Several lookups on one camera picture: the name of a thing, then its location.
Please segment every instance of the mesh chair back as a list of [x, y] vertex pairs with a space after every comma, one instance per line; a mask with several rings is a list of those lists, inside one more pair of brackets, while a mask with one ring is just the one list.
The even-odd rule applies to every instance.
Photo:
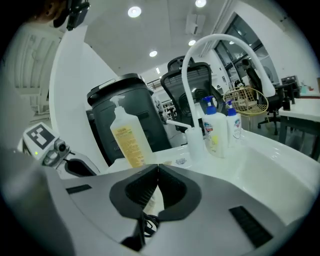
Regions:
[[[187, 70], [187, 78], [193, 101], [195, 103], [199, 102], [202, 108], [205, 108], [205, 102], [202, 102], [201, 99], [211, 95], [210, 66], [205, 62], [192, 64]], [[182, 83], [181, 70], [170, 71], [163, 75], [161, 85], [175, 106], [177, 113], [175, 121], [193, 125], [190, 107]]]
[[[185, 59], [185, 56], [180, 56], [180, 57], [177, 57], [177, 58], [174, 58], [173, 60], [171, 60], [167, 65], [168, 72], [181, 69], [182, 63], [184, 62], [184, 59]], [[191, 57], [189, 60], [189, 66], [192, 64], [195, 64], [195, 61]]]

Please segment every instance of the pump dispenser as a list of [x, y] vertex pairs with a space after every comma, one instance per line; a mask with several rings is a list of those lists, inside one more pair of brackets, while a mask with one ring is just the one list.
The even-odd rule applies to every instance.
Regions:
[[241, 138], [241, 117], [232, 106], [232, 101], [233, 99], [226, 102], [226, 104], [229, 105], [226, 123], [228, 127], [228, 146], [230, 148], [239, 145]]
[[212, 104], [213, 96], [203, 98], [207, 102], [206, 114], [202, 118], [206, 135], [205, 146], [213, 156], [224, 158], [228, 148], [228, 132], [226, 116], [217, 112]]
[[111, 132], [122, 152], [133, 168], [155, 164], [155, 156], [150, 148], [144, 130], [137, 116], [126, 113], [119, 105], [125, 96], [113, 96], [115, 119], [110, 126]]

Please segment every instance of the trash can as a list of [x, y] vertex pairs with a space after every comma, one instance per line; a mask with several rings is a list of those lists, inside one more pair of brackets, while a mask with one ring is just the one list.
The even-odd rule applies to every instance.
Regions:
[[125, 74], [93, 88], [87, 94], [87, 102], [92, 106], [98, 136], [111, 163], [124, 157], [110, 130], [110, 125], [116, 118], [116, 106], [110, 99], [116, 95], [125, 96], [119, 102], [120, 106], [124, 107], [128, 114], [139, 118], [153, 152], [171, 148], [161, 118], [143, 78], [135, 73]]

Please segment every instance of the white desk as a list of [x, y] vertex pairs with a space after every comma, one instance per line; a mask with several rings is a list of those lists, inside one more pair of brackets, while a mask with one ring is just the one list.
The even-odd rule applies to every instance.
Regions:
[[320, 122], [320, 99], [296, 98], [295, 104], [290, 106], [290, 111], [286, 111], [282, 107], [279, 109], [279, 115]]
[[320, 156], [320, 99], [297, 98], [290, 105], [290, 111], [279, 109], [281, 128], [279, 142], [286, 143], [287, 127], [316, 136], [311, 157], [318, 160]]

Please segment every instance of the sink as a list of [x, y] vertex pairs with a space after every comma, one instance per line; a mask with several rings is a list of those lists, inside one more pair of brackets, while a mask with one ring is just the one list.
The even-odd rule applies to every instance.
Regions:
[[[319, 192], [320, 163], [293, 148], [245, 130], [242, 130], [241, 147], [228, 151], [226, 158], [217, 158], [205, 150], [204, 160], [199, 162], [191, 160], [188, 145], [155, 155], [157, 164], [170, 163], [234, 184], [269, 207], [286, 225], [308, 213]], [[178, 164], [178, 159], [185, 159], [185, 163]], [[117, 159], [107, 172], [129, 168], [126, 159]]]

